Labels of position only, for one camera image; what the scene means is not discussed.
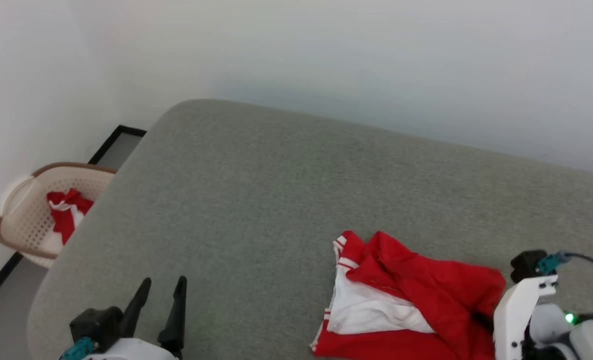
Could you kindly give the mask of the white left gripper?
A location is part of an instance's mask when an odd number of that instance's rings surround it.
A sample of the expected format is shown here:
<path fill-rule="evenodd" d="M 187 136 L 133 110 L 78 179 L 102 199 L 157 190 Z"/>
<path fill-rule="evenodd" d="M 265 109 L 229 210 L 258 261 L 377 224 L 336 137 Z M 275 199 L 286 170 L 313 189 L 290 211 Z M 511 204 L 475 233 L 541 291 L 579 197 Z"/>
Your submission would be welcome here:
<path fill-rule="evenodd" d="M 84 360 L 177 360 L 183 358 L 186 328 L 187 278 L 180 276 L 173 292 L 173 305 L 164 329 L 157 336 L 160 346 L 133 338 L 141 309 L 148 300 L 151 278 L 141 282 L 123 312 L 121 338 L 107 351 L 91 353 Z"/>

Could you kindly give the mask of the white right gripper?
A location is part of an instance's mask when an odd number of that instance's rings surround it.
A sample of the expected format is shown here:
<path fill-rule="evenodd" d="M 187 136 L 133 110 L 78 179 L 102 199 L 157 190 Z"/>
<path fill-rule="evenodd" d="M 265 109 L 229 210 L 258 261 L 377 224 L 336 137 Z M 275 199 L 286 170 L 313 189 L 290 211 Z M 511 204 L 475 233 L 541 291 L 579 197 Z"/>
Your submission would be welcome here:
<path fill-rule="evenodd" d="M 541 297 L 556 293 L 559 276 L 525 278 L 507 290 L 493 315 L 472 312 L 471 317 L 487 333 L 493 334 L 496 360 L 522 360 L 526 330 Z"/>

